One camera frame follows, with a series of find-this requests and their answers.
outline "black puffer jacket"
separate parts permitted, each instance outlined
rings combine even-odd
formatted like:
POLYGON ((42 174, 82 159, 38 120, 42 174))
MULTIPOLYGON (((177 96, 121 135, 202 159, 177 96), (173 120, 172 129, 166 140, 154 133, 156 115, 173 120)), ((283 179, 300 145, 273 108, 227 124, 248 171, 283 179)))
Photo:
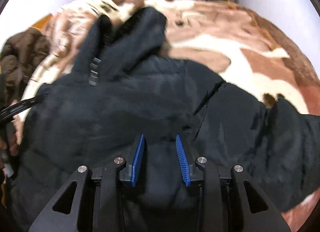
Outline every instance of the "black puffer jacket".
POLYGON ((139 184, 124 195, 127 231, 194 231, 197 197, 182 181, 177 133, 218 165, 242 165, 281 211, 320 187, 320 117, 300 115, 282 98, 266 109, 201 64, 158 57, 165 24, 145 8, 113 36, 102 16, 72 73, 40 88, 47 96, 26 119, 10 180, 8 209, 24 231, 79 166, 121 156, 138 133, 147 156, 139 184), (95 57, 102 61, 92 86, 95 57))
POLYGON ((1 73, 6 74, 4 105, 20 100, 32 73, 50 51, 49 41, 35 28, 12 36, 0 54, 1 73))

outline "ribbed blue pad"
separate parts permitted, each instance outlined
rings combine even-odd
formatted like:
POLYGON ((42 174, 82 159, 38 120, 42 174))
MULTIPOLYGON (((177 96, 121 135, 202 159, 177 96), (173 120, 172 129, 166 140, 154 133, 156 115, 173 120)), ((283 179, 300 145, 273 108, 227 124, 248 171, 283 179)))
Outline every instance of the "ribbed blue pad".
POLYGON ((142 161, 142 155, 143 155, 143 149, 144 149, 144 135, 142 134, 140 137, 139 145, 136 151, 136 155, 134 157, 134 161, 132 164, 132 176, 131 176, 131 185, 134 187, 136 185, 136 182, 139 178, 139 171, 142 161))
POLYGON ((178 153, 182 179, 185 182, 186 186, 189 187, 191 184, 190 175, 189 175, 189 164, 186 158, 186 154, 183 150, 182 142, 179 135, 176 136, 176 149, 178 153))

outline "brown garment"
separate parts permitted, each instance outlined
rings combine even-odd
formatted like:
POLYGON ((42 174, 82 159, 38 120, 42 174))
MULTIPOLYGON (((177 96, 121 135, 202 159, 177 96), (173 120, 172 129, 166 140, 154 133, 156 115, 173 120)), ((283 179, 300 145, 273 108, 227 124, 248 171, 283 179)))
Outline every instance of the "brown garment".
POLYGON ((6 74, 4 106, 9 106, 14 99, 21 99, 33 71, 49 50, 49 41, 35 28, 7 40, 0 54, 1 73, 6 74))

